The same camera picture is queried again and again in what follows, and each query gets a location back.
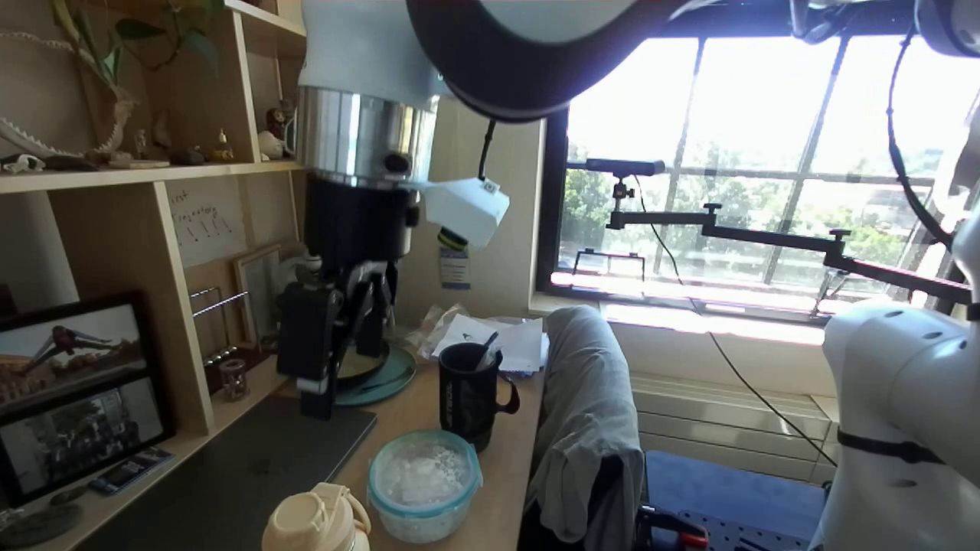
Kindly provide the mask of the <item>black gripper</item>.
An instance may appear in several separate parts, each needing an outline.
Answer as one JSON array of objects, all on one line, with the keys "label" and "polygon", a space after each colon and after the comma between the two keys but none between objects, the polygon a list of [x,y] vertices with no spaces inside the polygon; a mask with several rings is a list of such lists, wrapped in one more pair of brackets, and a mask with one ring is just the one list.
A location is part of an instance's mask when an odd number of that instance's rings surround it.
[{"label": "black gripper", "polygon": [[[348,187],[307,174],[302,238],[322,260],[326,283],[354,308],[354,350],[383,355],[397,297],[397,260],[411,250],[419,196],[404,187]],[[329,288],[291,283],[282,297],[279,371],[300,392],[300,415],[335,415],[335,297]]]}]

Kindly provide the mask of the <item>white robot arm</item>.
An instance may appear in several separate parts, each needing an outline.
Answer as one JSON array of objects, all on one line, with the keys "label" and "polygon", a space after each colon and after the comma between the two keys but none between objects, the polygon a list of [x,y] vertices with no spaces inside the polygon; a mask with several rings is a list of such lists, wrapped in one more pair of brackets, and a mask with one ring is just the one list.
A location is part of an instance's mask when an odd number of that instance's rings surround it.
[{"label": "white robot arm", "polygon": [[847,15],[864,30],[908,15],[932,49],[976,54],[975,0],[300,0],[300,14],[296,164],[319,270],[282,297],[279,371],[310,416],[335,415],[347,354],[387,345],[443,96],[492,122],[535,122],[649,38],[803,38]]}]

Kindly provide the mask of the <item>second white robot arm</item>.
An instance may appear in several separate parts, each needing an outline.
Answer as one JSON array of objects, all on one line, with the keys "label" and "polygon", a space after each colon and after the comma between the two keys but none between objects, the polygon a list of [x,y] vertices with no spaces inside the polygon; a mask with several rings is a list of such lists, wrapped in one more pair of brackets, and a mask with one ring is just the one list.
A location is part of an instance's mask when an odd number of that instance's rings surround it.
[{"label": "second white robot arm", "polygon": [[839,464],[810,551],[980,551],[980,321],[897,303],[831,318]]}]

